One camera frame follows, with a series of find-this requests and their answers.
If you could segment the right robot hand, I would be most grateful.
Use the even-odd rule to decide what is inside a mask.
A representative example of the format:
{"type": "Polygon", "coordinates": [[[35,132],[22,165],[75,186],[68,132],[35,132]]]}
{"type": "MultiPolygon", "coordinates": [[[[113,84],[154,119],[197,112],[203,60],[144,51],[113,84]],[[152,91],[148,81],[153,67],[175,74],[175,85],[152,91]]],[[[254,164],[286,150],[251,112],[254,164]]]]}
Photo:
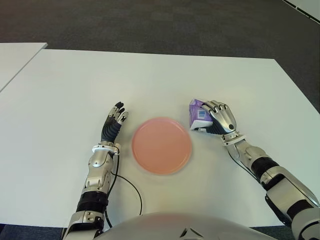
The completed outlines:
{"type": "Polygon", "coordinates": [[[201,108],[211,117],[212,125],[199,128],[199,132],[220,136],[238,137],[240,135],[237,131],[236,119],[227,104],[211,100],[204,102],[201,108]]]}

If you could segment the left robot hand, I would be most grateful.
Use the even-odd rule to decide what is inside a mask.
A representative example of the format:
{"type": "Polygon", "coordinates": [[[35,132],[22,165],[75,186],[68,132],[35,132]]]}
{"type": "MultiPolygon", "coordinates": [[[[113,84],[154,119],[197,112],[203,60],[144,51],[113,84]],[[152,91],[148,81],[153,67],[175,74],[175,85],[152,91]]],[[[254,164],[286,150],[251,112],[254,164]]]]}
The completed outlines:
{"type": "Polygon", "coordinates": [[[119,101],[109,111],[101,130],[101,142],[114,143],[123,123],[127,120],[129,113],[125,111],[124,103],[119,101]]]}

